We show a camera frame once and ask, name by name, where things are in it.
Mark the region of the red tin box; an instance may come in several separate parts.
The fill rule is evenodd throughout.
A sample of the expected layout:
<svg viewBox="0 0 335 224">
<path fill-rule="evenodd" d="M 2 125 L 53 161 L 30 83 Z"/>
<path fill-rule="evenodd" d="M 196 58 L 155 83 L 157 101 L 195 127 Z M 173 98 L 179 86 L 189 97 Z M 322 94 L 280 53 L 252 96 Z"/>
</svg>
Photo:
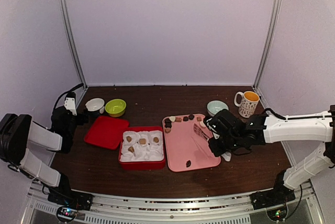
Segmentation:
<svg viewBox="0 0 335 224">
<path fill-rule="evenodd" d="M 154 131 L 154 130 L 160 130 L 162 131 L 162 134 L 163 134 L 163 128 L 160 126 L 129 127 L 125 131 Z M 164 150 L 164 159 L 162 161 L 122 163 L 119 160 L 120 155 L 121 155 L 121 149 L 119 149 L 118 161 L 124 170 L 159 170 L 165 167 L 165 162 L 166 162 L 165 146 L 163 147 L 163 150 Z"/>
</svg>

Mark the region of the aluminium frame post left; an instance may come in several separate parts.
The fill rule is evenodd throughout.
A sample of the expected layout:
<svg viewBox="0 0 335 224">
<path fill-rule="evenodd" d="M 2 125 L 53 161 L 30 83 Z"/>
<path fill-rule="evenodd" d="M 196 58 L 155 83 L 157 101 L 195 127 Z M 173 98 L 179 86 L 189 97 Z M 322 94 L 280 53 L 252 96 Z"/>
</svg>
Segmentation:
<svg viewBox="0 0 335 224">
<path fill-rule="evenodd" d="M 75 40 L 74 40 L 74 35 L 71 27 L 71 22 L 70 22 L 70 16 L 69 16 L 69 11 L 68 11 L 68 6 L 66 3 L 66 0 L 59 0 L 60 3 L 60 10 L 62 14 L 62 19 L 64 23 L 64 29 L 65 29 L 65 35 L 68 41 L 69 49 L 70 49 L 70 54 L 74 63 L 74 67 L 77 73 L 77 76 L 80 80 L 80 83 L 83 83 L 83 88 L 87 89 L 87 82 L 84 77 L 83 69 L 79 60 L 79 55 L 77 52 L 77 48 L 75 45 Z"/>
</svg>

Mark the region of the red tin lid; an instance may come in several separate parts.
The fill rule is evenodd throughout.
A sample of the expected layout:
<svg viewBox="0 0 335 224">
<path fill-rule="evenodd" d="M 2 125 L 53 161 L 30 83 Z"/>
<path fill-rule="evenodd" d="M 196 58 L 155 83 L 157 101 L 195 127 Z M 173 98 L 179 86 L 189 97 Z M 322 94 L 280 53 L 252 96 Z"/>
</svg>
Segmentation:
<svg viewBox="0 0 335 224">
<path fill-rule="evenodd" d="M 129 121 L 109 116 L 99 116 L 84 137 L 84 141 L 97 147 L 116 150 L 122 141 Z"/>
</svg>

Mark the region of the light blue ceramic bowl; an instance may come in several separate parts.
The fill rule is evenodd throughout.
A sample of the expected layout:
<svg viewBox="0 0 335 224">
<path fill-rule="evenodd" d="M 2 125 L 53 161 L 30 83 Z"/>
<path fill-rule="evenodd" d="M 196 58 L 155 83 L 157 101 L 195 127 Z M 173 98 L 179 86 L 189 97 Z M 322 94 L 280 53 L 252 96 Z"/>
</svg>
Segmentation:
<svg viewBox="0 0 335 224">
<path fill-rule="evenodd" d="M 223 109 L 229 110 L 229 107 L 226 103 L 220 100 L 212 100 L 207 104 L 207 112 L 209 116 L 214 116 Z"/>
</svg>

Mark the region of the green plastic bowl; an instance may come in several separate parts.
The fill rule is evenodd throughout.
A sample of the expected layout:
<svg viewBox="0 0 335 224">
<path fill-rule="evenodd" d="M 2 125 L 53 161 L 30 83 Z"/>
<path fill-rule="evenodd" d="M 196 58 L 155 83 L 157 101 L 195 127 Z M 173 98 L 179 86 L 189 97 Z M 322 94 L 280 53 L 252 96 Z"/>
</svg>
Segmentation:
<svg viewBox="0 0 335 224">
<path fill-rule="evenodd" d="M 123 99 L 112 99 L 105 105 L 105 112 L 111 117 L 118 118 L 125 113 L 126 106 Z"/>
</svg>

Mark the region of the white paper liner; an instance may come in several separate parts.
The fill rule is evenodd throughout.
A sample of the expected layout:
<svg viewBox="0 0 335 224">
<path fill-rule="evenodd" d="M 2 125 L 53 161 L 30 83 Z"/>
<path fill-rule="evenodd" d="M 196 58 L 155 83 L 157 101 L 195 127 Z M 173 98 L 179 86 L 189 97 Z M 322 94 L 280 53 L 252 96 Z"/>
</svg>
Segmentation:
<svg viewBox="0 0 335 224">
<path fill-rule="evenodd" d="M 132 141 L 126 140 L 127 136 L 132 137 Z M 159 143 L 153 141 L 154 137 L 159 138 Z M 141 145 L 139 139 L 146 139 L 147 143 Z M 134 153 L 128 151 L 129 147 L 135 149 Z M 122 135 L 120 162 L 154 162 L 164 159 L 163 134 L 160 130 L 154 131 L 125 131 Z"/>
</svg>

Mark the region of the aluminium front rail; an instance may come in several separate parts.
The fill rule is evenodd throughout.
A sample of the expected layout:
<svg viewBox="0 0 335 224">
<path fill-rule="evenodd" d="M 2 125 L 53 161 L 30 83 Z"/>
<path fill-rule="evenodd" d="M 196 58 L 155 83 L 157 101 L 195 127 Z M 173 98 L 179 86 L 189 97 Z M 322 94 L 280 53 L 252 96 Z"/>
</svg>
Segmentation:
<svg viewBox="0 0 335 224">
<path fill-rule="evenodd" d="M 276 223 L 270 217 L 287 209 L 285 223 L 325 223 L 311 182 L 295 190 L 295 200 L 254 209 L 249 193 L 204 198 L 136 198 L 93 194 L 89 211 L 72 223 Z"/>
</svg>

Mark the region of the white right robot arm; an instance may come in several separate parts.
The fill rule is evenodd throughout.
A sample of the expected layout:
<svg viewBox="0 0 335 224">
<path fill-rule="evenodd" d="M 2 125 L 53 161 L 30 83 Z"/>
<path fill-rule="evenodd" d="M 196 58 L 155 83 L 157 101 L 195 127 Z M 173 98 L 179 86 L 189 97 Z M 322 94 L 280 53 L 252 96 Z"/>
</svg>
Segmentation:
<svg viewBox="0 0 335 224">
<path fill-rule="evenodd" d="M 282 116 L 272 109 L 241 121 L 223 109 L 212 117 L 205 117 L 205 126 L 212 132 L 209 148 L 215 156 L 227 152 L 238 155 L 239 149 L 251 151 L 254 145 L 282 141 L 319 141 L 320 145 L 295 166 L 282 171 L 276 178 L 268 198 L 279 204 L 301 183 L 326 168 L 334 167 L 334 106 L 316 114 Z"/>
</svg>

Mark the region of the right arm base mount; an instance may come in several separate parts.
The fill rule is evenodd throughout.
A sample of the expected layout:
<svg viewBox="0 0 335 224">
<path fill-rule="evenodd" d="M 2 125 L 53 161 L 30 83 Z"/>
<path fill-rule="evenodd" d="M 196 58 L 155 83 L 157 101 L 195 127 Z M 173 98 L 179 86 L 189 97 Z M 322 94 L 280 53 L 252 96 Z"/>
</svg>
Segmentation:
<svg viewBox="0 0 335 224">
<path fill-rule="evenodd" d="M 250 195 L 251 203 L 254 210 L 270 208 L 277 205 L 285 204 L 296 199 L 295 193 L 288 194 L 275 193 L 272 190 L 256 192 Z"/>
</svg>

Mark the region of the dark chocolate tray left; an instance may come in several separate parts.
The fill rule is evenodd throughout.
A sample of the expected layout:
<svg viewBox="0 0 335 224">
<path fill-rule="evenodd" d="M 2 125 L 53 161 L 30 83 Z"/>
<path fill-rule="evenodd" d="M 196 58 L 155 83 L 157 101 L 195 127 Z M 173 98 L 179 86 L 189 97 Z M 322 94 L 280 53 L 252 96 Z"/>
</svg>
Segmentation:
<svg viewBox="0 0 335 224">
<path fill-rule="evenodd" d="M 167 120 L 164 121 L 164 126 L 166 128 L 171 128 L 172 127 L 172 122 L 169 119 L 167 119 Z"/>
</svg>

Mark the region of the aluminium frame post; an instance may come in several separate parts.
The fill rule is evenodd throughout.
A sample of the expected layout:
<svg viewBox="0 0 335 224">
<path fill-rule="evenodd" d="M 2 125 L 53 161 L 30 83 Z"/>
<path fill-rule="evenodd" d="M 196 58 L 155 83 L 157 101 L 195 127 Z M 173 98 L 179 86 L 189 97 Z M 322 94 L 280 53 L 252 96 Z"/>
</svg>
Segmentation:
<svg viewBox="0 0 335 224">
<path fill-rule="evenodd" d="M 62 14 L 62 19 L 64 23 L 64 29 L 65 29 L 65 35 L 68 41 L 69 49 L 70 49 L 70 54 L 74 63 L 74 67 L 77 73 L 77 76 L 80 80 L 80 83 L 83 83 L 83 88 L 87 89 L 87 82 L 84 77 L 83 69 L 79 60 L 79 55 L 77 52 L 77 48 L 75 45 L 75 40 L 74 40 L 74 35 L 71 27 L 71 22 L 70 22 L 70 16 L 69 16 L 69 11 L 68 11 L 68 6 L 66 3 L 66 0 L 59 0 L 60 3 L 60 10 Z"/>
<path fill-rule="evenodd" d="M 275 35 L 275 28 L 276 28 L 277 21 L 278 21 L 280 11 L 281 11 L 281 5 L 282 5 L 282 0 L 273 0 L 273 6 L 272 6 L 272 11 L 271 11 L 271 16 L 270 16 L 270 23 L 269 23 L 269 27 L 268 27 L 266 38 L 265 38 L 265 44 L 264 44 L 263 51 L 262 51 L 261 61 L 260 61 L 258 72 L 255 78 L 254 84 L 253 84 L 253 88 L 255 90 L 258 90 L 260 86 L 261 79 L 265 71 L 266 62 L 270 55 L 270 50 L 271 50 L 271 46 L 272 46 L 274 35 Z"/>
</svg>

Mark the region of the aluminium frame post right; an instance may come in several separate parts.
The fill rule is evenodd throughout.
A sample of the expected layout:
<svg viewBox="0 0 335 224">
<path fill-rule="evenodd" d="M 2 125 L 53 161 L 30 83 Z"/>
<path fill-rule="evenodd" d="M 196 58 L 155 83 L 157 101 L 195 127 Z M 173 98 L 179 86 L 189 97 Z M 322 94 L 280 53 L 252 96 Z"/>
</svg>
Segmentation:
<svg viewBox="0 0 335 224">
<path fill-rule="evenodd" d="M 277 21 L 278 21 L 280 11 L 281 11 L 281 5 L 282 5 L 282 0 L 273 0 L 273 6 L 272 6 L 272 11 L 271 11 L 271 16 L 270 16 L 270 23 L 269 23 L 269 27 L 268 27 L 266 38 L 265 38 L 265 44 L 264 44 L 263 51 L 262 51 L 261 61 L 260 61 L 258 72 L 255 78 L 254 84 L 253 84 L 253 88 L 255 90 L 258 90 L 260 86 L 261 79 L 265 71 L 266 62 L 270 55 L 270 50 L 271 50 L 271 46 L 272 46 L 274 35 L 275 35 L 275 28 L 276 28 Z"/>
</svg>

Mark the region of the white floral mug yellow inside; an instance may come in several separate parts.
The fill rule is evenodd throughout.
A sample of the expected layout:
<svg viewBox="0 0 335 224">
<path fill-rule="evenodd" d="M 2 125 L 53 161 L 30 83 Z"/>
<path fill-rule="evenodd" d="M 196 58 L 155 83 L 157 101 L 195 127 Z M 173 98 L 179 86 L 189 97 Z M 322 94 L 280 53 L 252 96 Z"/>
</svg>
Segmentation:
<svg viewBox="0 0 335 224">
<path fill-rule="evenodd" d="M 259 101 L 259 95 L 252 91 L 237 92 L 234 96 L 234 105 L 239 108 L 238 113 L 243 118 L 250 118 L 255 113 Z"/>
</svg>

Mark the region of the white ceramic bowl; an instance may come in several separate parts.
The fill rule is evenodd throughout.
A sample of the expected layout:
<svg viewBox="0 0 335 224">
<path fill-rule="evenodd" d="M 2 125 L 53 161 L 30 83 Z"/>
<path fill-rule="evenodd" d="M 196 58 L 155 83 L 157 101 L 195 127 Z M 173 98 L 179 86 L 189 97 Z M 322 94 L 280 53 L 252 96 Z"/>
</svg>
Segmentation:
<svg viewBox="0 0 335 224">
<path fill-rule="evenodd" d="M 93 98 L 86 102 L 85 107 L 89 113 L 101 115 L 105 110 L 105 101 L 102 98 Z"/>
</svg>

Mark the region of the pink plastic tray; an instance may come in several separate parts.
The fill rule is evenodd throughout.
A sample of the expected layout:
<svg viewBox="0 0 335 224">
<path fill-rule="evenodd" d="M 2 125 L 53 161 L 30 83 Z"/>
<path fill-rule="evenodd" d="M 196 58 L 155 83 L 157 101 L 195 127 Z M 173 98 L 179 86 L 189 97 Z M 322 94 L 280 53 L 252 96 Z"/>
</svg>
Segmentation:
<svg viewBox="0 0 335 224">
<path fill-rule="evenodd" d="M 189 119 L 189 115 L 178 115 L 172 122 L 171 132 L 165 132 L 164 121 L 162 120 L 163 134 L 166 148 L 167 164 L 173 172 L 185 172 L 191 170 L 206 169 L 218 166 L 221 157 L 215 157 L 211 152 L 208 142 L 198 136 L 193 130 L 193 124 L 200 126 L 205 116 L 194 114 L 194 119 Z M 211 138 L 212 133 L 205 127 L 202 131 Z M 191 166 L 186 167 L 186 162 L 190 160 Z"/>
</svg>

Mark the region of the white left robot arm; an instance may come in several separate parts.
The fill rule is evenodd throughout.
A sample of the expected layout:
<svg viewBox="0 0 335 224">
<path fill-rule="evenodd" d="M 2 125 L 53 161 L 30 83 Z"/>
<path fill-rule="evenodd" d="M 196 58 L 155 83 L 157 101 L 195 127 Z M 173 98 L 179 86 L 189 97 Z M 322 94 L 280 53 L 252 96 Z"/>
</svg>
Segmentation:
<svg viewBox="0 0 335 224">
<path fill-rule="evenodd" d="M 77 126 L 87 123 L 88 116 L 76 110 L 76 94 L 61 94 L 63 105 L 54 105 L 51 127 L 35 122 L 28 114 L 5 114 L 1 119 L 1 160 L 10 169 L 22 172 L 55 190 L 55 197 L 64 205 L 75 201 L 75 193 L 66 175 L 46 164 L 30 148 L 36 146 L 51 153 L 69 153 Z"/>
</svg>

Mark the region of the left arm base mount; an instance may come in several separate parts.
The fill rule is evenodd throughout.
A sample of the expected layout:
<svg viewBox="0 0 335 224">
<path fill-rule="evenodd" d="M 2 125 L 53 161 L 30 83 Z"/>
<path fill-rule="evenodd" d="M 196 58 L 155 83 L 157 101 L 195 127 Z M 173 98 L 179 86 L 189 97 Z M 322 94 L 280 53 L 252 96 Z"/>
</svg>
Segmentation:
<svg viewBox="0 0 335 224">
<path fill-rule="evenodd" d="M 71 191 L 71 195 L 67 197 L 62 196 L 59 193 L 52 192 L 50 192 L 48 195 L 48 201 L 76 210 L 89 211 L 91 209 L 92 200 L 92 194 L 77 191 Z"/>
</svg>

